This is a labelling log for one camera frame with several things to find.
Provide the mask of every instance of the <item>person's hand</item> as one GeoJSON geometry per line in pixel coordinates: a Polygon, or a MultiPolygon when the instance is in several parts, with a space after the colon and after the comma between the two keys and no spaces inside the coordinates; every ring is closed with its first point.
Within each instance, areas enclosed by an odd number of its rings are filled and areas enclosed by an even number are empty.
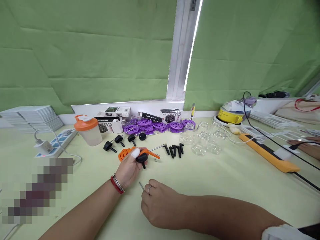
{"type": "Polygon", "coordinates": [[[306,137],[307,140],[320,143],[320,137],[306,137]]]}
{"type": "MultiPolygon", "coordinates": [[[[289,140],[288,143],[291,145],[296,145],[301,142],[296,140],[289,140]]],[[[304,143],[299,145],[298,148],[301,151],[304,151],[306,154],[310,155],[311,157],[320,160],[320,146],[304,143]]]]}
{"type": "Polygon", "coordinates": [[[119,181],[121,187],[126,189],[130,186],[133,181],[137,178],[140,169],[142,168],[142,164],[136,161],[131,154],[137,149],[142,151],[143,149],[147,149],[146,147],[136,147],[134,148],[120,163],[118,170],[116,171],[116,178],[119,181]]]}
{"type": "Polygon", "coordinates": [[[172,188],[150,179],[142,193],[141,209],[155,227],[183,229],[186,198],[186,195],[179,194],[172,188]]]}

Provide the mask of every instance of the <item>glass jar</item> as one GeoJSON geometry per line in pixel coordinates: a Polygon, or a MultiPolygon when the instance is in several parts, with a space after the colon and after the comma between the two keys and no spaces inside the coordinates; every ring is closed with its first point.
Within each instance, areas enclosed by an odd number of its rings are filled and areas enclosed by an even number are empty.
{"type": "Polygon", "coordinates": [[[185,145],[192,145],[193,131],[194,131],[194,125],[192,123],[187,123],[183,129],[183,132],[180,133],[180,142],[185,145]]]}
{"type": "Polygon", "coordinates": [[[192,151],[198,156],[204,156],[206,154],[207,143],[210,135],[205,131],[202,131],[193,140],[192,151]]]}
{"type": "Polygon", "coordinates": [[[221,128],[221,122],[213,121],[212,124],[208,128],[208,133],[210,136],[213,136],[213,134],[221,128]]]}
{"type": "Polygon", "coordinates": [[[217,130],[208,140],[207,150],[214,154],[219,154],[224,147],[226,139],[226,131],[223,129],[217,130]]]}
{"type": "Polygon", "coordinates": [[[198,125],[198,128],[193,132],[193,138],[198,137],[202,131],[207,131],[207,129],[208,129],[208,123],[200,122],[198,125]]]}

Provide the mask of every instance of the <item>plastic bottle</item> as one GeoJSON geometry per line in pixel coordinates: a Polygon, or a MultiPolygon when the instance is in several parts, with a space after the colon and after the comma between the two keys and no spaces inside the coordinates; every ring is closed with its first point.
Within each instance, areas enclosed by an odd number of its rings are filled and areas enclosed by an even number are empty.
{"type": "Polygon", "coordinates": [[[79,131],[89,146],[96,146],[102,142],[97,119],[83,114],[75,116],[75,119],[77,122],[74,124],[74,128],[79,131]]]}

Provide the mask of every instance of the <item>light green tablecloth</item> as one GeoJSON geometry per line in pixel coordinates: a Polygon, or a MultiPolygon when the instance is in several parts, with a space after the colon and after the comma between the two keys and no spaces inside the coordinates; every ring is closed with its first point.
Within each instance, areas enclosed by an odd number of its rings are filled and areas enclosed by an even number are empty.
{"type": "MultiPolygon", "coordinates": [[[[196,119],[197,123],[200,121],[211,122],[211,119],[196,119]]],[[[282,131],[254,120],[252,123],[270,133],[282,131]]],[[[319,129],[316,125],[304,125],[306,128],[319,129]]],[[[56,133],[70,127],[72,126],[63,126],[56,133]]],[[[8,206],[8,203],[13,204],[12,197],[19,198],[19,190],[25,189],[26,182],[35,182],[36,174],[42,169],[41,162],[44,162],[44,159],[34,158],[36,150],[33,148],[35,143],[32,134],[22,135],[16,129],[0,129],[0,136],[1,183],[10,183],[3,185],[4,190],[0,197],[3,206],[4,199],[9,199],[6,200],[8,206]]],[[[83,161],[75,166],[73,175],[69,176],[68,184],[63,185],[63,191],[57,193],[60,199],[50,202],[52,207],[47,209],[50,212],[45,212],[50,216],[33,217],[32,224],[21,225],[11,240],[38,239],[58,219],[107,181],[120,162],[118,154],[105,152],[103,145],[115,136],[116,134],[103,135],[103,142],[95,147],[88,146],[81,136],[76,136],[68,145],[67,151],[80,155],[83,161]]],[[[180,134],[165,132],[149,136],[145,141],[137,138],[136,144],[149,149],[164,143],[178,145],[179,136],[180,134]]],[[[53,134],[42,133],[39,137],[51,140],[53,134]]],[[[241,142],[235,135],[232,139],[241,142]]],[[[276,137],[274,140],[285,144],[276,137]]],[[[133,146],[127,139],[123,142],[126,148],[133,146]]],[[[274,150],[277,149],[270,140],[266,141],[266,145],[274,150]]],[[[120,144],[114,144],[114,147],[118,153],[122,150],[120,144]]],[[[150,178],[183,194],[222,195],[252,202],[298,228],[320,222],[320,193],[296,176],[282,173],[246,144],[234,144],[226,140],[225,149],[221,154],[208,153],[204,157],[193,154],[190,146],[184,147],[181,159],[178,156],[172,159],[164,148],[155,150],[155,153],[159,154],[161,159],[154,162],[154,159],[149,157],[147,169],[141,171],[138,180],[121,197],[103,225],[98,239],[211,239],[210,236],[188,230],[170,231],[150,225],[140,208],[142,190],[138,184],[140,181],[145,185],[150,178]]],[[[300,156],[320,167],[320,162],[316,159],[305,153],[301,153],[300,156]]],[[[291,161],[301,168],[299,173],[302,176],[320,186],[318,170],[296,157],[291,161]]],[[[1,225],[0,237],[4,237],[10,226],[1,225]]]]}

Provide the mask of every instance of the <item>white bandage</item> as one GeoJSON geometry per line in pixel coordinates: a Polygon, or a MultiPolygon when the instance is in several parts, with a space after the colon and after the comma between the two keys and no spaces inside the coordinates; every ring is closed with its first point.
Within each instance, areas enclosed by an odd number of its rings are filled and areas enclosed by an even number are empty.
{"type": "Polygon", "coordinates": [[[131,154],[130,156],[132,156],[134,159],[136,159],[140,154],[140,149],[136,148],[131,154]]]}

